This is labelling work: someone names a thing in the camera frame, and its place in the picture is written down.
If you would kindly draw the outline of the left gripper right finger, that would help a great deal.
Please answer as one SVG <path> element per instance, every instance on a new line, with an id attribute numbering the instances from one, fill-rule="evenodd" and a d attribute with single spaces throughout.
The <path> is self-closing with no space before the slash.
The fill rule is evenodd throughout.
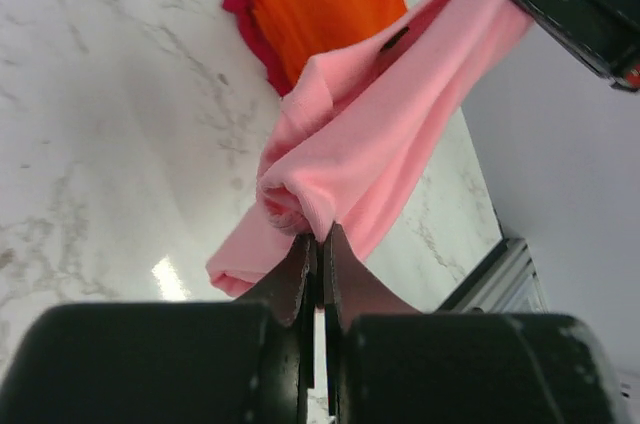
<path id="1" fill-rule="evenodd" d="M 422 312 L 334 226 L 322 251 L 337 423 L 629 423 L 591 329 L 553 313 Z"/>

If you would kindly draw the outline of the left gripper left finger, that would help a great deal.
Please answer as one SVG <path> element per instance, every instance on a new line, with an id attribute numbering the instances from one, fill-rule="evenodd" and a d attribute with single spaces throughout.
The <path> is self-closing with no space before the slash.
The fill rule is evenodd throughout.
<path id="1" fill-rule="evenodd" d="M 77 303 L 28 329 L 5 423 L 302 423 L 314 383 L 316 245 L 232 302 Z"/>

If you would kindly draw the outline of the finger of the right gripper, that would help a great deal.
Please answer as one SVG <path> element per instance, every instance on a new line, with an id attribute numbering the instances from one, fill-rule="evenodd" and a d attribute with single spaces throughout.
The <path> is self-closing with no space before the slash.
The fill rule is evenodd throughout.
<path id="1" fill-rule="evenodd" d="M 639 91 L 639 0 L 511 0 L 616 90 Z"/>

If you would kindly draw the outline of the pink t shirt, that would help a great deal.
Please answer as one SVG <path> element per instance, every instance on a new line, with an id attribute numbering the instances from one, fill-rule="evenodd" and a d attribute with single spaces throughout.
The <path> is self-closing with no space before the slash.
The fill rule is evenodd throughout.
<path id="1" fill-rule="evenodd" d="M 312 57 L 262 152 L 256 201 L 209 259 L 237 297 L 299 234 L 341 225 L 360 259 L 389 232 L 452 114 L 521 40 L 510 0 L 421 0 L 378 34 Z"/>

